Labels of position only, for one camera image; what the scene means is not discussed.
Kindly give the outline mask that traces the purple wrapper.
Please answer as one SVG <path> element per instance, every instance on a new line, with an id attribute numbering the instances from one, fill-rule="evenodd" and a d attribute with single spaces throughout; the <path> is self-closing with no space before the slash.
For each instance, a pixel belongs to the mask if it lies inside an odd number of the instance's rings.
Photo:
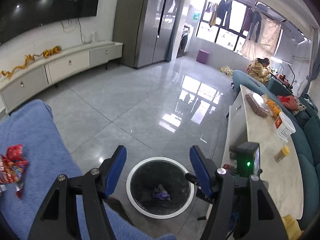
<path id="1" fill-rule="evenodd" d="M 157 200 L 171 200 L 171 195 L 168 194 L 162 184 L 158 184 L 152 193 L 152 198 Z"/>

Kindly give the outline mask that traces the white round trash bin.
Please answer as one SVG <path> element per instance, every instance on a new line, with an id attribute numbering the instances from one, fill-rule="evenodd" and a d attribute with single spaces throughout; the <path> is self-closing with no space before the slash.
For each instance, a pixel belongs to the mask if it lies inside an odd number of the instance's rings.
<path id="1" fill-rule="evenodd" d="M 145 159 L 127 177 L 127 197 L 131 205 L 146 217 L 177 217 L 189 207 L 195 193 L 195 186 L 185 178 L 187 173 L 188 170 L 173 159 Z"/>

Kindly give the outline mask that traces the yellow spice jar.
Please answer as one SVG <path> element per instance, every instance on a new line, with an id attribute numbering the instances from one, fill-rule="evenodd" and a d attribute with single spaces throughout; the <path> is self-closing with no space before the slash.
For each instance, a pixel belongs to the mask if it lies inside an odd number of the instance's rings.
<path id="1" fill-rule="evenodd" d="M 287 145 L 284 145 L 281 150 L 274 156 L 276 162 L 280 162 L 283 158 L 290 154 L 290 148 Z"/>

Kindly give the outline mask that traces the white plastic basket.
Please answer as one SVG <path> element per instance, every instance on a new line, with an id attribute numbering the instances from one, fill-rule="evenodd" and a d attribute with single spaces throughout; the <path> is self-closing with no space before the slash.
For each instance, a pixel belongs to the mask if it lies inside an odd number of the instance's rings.
<path id="1" fill-rule="evenodd" d="M 291 137 L 292 134 L 296 132 L 296 129 L 293 125 L 291 119 L 283 112 L 278 114 L 274 122 L 274 129 L 276 134 L 280 137 L 284 142 L 288 142 L 288 138 Z"/>

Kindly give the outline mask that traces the white marble coffee table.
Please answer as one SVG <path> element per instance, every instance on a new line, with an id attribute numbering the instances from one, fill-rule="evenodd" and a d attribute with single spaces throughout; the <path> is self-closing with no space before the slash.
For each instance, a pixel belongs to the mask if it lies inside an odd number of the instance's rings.
<path id="1" fill-rule="evenodd" d="M 291 214 L 299 220 L 303 215 L 303 180 L 297 153 L 291 138 L 284 142 L 276 134 L 274 119 L 256 115 L 245 99 L 251 90 L 241 85 L 240 93 L 229 107 L 228 128 L 222 164 L 236 166 L 229 158 L 229 147 L 252 141 L 260 144 L 260 178 L 268 182 L 268 192 L 282 217 Z M 280 162 L 274 156 L 287 145 L 290 154 Z"/>

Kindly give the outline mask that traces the blue fluffy blanket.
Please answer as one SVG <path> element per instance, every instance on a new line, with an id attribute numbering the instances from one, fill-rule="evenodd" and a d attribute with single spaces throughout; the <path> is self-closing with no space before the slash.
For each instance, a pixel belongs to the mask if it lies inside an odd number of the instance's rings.
<path id="1" fill-rule="evenodd" d="M 1 194 L 1 239 L 29 239 L 36 214 L 56 178 L 83 176 L 65 147 L 54 124 L 51 108 L 42 100 L 33 100 L 1 123 L 1 154 L 12 145 L 23 145 L 29 162 L 24 178 L 22 198 L 16 196 L 13 184 L 5 185 Z M 104 207 L 115 239 L 148 239 L 135 228 L 121 203 L 111 195 Z M 77 197 L 81 239 L 90 239 L 86 226 L 82 197 Z"/>

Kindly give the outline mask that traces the teal sofa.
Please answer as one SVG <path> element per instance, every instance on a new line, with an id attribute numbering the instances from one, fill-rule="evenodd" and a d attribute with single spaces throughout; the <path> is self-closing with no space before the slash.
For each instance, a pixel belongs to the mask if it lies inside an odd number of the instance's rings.
<path id="1" fill-rule="evenodd" d="M 306 109 L 293 114 L 279 100 L 281 96 L 291 96 L 292 93 L 274 79 L 263 85 L 246 73 L 235 70 L 233 83 L 237 93 L 243 85 L 259 95 L 268 95 L 293 122 L 296 132 L 291 138 L 298 155 L 304 190 L 303 215 L 298 223 L 300 228 L 305 230 L 319 214 L 319 117 L 302 97 L 299 101 Z"/>

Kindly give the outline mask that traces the person in yellow clothes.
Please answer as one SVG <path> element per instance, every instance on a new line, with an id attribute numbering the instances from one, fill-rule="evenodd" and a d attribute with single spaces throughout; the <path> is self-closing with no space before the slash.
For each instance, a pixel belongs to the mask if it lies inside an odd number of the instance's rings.
<path id="1" fill-rule="evenodd" d="M 257 81 L 267 84 L 270 80 L 270 60 L 268 58 L 256 58 L 248 67 L 247 74 Z"/>

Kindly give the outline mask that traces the grey white tv cabinet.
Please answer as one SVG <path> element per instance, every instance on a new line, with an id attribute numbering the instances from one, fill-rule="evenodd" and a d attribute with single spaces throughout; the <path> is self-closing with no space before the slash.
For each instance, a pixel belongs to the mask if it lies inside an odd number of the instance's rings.
<path id="1" fill-rule="evenodd" d="M 1 78 L 1 115 L 9 114 L 46 88 L 84 70 L 122 56 L 123 44 L 100 41 L 68 48 L 48 58 L 36 59 L 27 68 Z"/>

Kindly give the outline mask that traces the purple cube stool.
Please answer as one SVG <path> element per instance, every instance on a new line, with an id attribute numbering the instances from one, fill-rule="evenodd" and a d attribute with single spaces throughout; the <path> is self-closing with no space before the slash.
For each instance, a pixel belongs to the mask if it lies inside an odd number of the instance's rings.
<path id="1" fill-rule="evenodd" d="M 208 62 L 209 55 L 210 55 L 209 52 L 200 49 L 198 51 L 198 54 L 197 54 L 197 57 L 196 57 L 196 61 L 198 61 L 198 62 L 200 62 L 202 64 L 206 64 Z"/>

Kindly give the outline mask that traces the golden tiger ornament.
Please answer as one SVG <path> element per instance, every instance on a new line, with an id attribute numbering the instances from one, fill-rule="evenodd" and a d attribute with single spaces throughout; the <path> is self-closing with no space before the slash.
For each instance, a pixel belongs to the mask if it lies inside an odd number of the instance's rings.
<path id="1" fill-rule="evenodd" d="M 62 51 L 61 46 L 55 46 L 55 47 L 52 48 L 52 49 L 46 49 L 46 50 L 44 50 L 44 51 L 42 52 L 42 56 L 43 56 L 44 58 L 49 58 L 49 57 L 51 57 L 51 56 L 53 56 L 53 55 L 56 55 L 56 54 L 61 53 L 61 51 Z"/>

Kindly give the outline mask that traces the front load washing machine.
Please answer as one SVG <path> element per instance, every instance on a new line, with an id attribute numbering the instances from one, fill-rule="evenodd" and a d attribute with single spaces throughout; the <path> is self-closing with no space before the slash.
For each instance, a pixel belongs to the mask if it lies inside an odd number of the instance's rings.
<path id="1" fill-rule="evenodd" d="M 185 53 L 187 52 L 189 43 L 190 43 L 190 39 L 192 37 L 192 26 L 185 24 L 184 28 L 183 28 L 183 32 L 182 32 L 182 36 L 180 39 L 180 44 L 179 44 L 179 48 L 178 48 L 178 52 L 177 52 L 177 58 L 182 57 L 185 55 Z"/>

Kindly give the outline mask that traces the grey double door refrigerator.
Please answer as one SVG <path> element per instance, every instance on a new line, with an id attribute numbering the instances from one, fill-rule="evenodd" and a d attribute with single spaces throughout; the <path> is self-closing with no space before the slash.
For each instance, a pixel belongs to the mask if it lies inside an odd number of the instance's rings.
<path id="1" fill-rule="evenodd" d="M 145 67 L 166 59 L 181 0 L 118 0 L 113 40 L 123 45 L 121 64 Z"/>

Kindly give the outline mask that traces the black wall television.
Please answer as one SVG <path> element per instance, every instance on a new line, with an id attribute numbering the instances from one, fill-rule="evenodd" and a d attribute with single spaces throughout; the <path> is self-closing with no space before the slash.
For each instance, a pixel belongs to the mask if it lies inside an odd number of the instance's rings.
<path id="1" fill-rule="evenodd" d="M 31 29 L 97 15 L 99 0 L 1 0 L 1 44 Z"/>

